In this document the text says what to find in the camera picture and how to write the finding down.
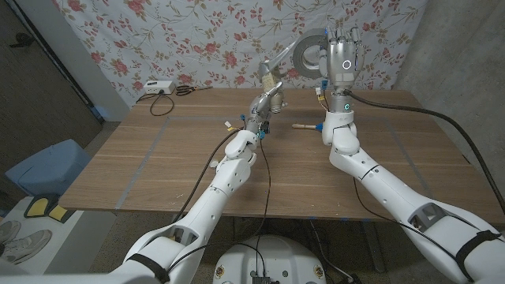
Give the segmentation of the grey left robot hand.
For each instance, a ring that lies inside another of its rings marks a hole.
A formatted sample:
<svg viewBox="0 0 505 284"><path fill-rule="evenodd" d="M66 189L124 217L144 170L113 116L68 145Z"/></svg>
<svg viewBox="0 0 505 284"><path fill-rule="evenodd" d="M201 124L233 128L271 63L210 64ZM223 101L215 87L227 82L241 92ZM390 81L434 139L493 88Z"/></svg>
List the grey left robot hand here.
<svg viewBox="0 0 505 284"><path fill-rule="evenodd" d="M260 131L268 133L271 115L280 113L283 103L282 82L278 82L252 101L249 106L249 114L245 120L245 130L255 134Z"/></svg>

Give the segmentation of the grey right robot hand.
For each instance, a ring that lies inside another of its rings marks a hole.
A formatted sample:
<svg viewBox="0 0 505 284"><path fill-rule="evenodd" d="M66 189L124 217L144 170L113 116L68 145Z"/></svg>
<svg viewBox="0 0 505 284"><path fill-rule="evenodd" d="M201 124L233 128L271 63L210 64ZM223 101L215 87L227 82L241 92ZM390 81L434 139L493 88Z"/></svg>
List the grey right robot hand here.
<svg viewBox="0 0 505 284"><path fill-rule="evenodd" d="M354 85L364 65L365 47L360 29L356 26L325 28L325 46L320 48L319 71L329 80L336 94L342 94Z"/></svg>

